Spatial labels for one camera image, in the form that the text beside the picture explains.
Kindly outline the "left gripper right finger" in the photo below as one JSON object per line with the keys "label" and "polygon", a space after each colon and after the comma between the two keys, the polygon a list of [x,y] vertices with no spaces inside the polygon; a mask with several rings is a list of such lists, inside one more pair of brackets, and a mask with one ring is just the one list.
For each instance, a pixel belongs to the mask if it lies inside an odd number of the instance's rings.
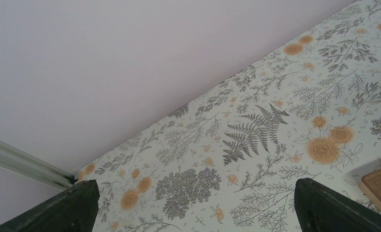
{"label": "left gripper right finger", "polygon": [[381,215],[311,178],[298,179],[294,208],[303,232],[381,232]]}

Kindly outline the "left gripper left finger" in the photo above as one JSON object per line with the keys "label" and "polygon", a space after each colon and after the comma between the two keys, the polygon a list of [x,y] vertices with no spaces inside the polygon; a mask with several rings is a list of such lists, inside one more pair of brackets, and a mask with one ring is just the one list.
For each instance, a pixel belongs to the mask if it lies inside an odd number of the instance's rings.
{"label": "left gripper left finger", "polygon": [[96,180],[81,181],[0,225],[0,232],[91,232],[99,210]]}

